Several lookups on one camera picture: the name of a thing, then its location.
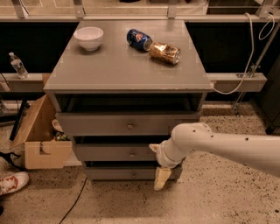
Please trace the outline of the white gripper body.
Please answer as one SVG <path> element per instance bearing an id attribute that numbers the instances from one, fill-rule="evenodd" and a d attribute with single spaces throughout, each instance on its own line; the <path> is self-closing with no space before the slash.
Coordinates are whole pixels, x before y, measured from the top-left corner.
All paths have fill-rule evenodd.
<path id="1" fill-rule="evenodd" d="M 157 162 L 165 168 L 172 169 L 176 167 L 182 162 L 186 155 L 187 153 L 180 150 L 171 139 L 164 140 L 157 145 Z"/>

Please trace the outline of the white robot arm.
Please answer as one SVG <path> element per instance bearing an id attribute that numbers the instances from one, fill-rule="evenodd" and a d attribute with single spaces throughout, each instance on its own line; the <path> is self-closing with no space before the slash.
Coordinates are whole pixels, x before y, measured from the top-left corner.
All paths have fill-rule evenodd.
<path id="1" fill-rule="evenodd" d="M 203 122 L 175 126 L 168 140 L 150 143 L 159 167 L 154 189 L 161 190 L 172 169 L 196 151 L 205 151 L 236 163 L 280 177 L 280 137 L 238 135 L 212 132 Z"/>

